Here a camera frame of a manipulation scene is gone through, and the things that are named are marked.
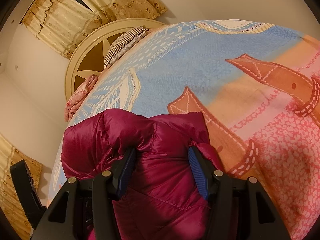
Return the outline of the blue pink patterned bedspread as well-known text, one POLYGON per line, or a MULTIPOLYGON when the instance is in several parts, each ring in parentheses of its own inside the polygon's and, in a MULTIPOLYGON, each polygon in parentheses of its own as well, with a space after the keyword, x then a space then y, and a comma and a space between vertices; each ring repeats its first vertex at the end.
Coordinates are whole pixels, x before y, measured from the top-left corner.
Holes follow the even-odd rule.
POLYGON ((167 25, 113 66, 77 110, 152 117, 201 112, 224 168, 256 176, 292 239, 319 217, 319 41, 241 20, 167 25))

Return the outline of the pink floral folded blanket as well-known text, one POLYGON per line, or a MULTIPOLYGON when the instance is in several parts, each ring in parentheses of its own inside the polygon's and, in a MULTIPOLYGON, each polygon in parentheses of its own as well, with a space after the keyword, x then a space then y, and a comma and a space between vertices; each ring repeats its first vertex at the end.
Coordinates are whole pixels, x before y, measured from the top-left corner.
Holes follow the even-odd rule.
POLYGON ((81 104, 88 96, 89 92, 97 83, 98 77, 95 74, 90 75, 72 94, 68 99, 64 109, 64 120, 68 122, 71 120, 76 111, 80 108, 81 104))

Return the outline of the beige floral curtain behind headboard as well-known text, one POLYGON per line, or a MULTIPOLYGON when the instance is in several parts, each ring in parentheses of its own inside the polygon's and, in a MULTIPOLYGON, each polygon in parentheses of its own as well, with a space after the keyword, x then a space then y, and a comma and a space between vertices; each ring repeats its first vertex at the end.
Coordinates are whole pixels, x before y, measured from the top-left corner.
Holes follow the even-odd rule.
POLYGON ((126 18, 154 20, 166 11, 161 0, 35 0, 22 23, 38 40, 68 59, 103 25, 126 18))

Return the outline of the beige floral side curtain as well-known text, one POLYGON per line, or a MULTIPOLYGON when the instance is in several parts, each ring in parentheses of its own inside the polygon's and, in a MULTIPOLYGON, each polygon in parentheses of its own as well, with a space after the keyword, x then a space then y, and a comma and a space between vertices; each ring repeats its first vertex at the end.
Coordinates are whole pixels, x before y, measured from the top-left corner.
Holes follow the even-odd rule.
POLYGON ((31 225, 25 216, 14 189, 10 175, 10 166, 20 160, 25 160, 35 187, 38 187, 43 165, 20 152, 4 137, 0 138, 0 147, 1 208, 21 239, 29 239, 31 225))

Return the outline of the cream wooden headboard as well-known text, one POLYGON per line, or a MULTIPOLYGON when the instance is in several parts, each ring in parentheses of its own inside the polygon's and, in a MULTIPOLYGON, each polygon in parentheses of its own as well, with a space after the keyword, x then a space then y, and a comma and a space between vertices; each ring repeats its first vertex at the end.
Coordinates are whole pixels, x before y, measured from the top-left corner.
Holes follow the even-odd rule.
POLYGON ((89 34, 72 54, 65 75, 65 97, 68 100, 75 90, 90 75, 99 75, 104 69, 104 57, 111 44, 126 31, 143 25, 157 29, 162 22, 146 18, 117 20, 89 34))

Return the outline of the magenta quilted puffer jacket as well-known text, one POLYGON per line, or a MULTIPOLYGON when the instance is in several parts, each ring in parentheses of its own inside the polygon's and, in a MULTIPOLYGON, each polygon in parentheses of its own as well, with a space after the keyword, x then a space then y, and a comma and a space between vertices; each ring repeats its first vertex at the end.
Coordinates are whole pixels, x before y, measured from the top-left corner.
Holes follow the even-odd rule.
POLYGON ((91 179, 135 149, 138 163, 113 207, 122 239, 203 239, 209 206, 188 161, 196 146, 223 169, 202 113, 146 118, 108 109, 65 130, 61 162, 66 177, 91 179))

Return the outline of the striped pillow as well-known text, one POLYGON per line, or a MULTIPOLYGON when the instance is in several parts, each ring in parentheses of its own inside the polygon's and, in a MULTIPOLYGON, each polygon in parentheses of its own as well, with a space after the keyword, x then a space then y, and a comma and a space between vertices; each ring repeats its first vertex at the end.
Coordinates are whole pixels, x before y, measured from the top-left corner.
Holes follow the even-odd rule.
POLYGON ((137 42, 148 35, 150 29, 146 26, 134 27, 120 35, 109 47, 104 57, 104 68, 110 68, 137 42))

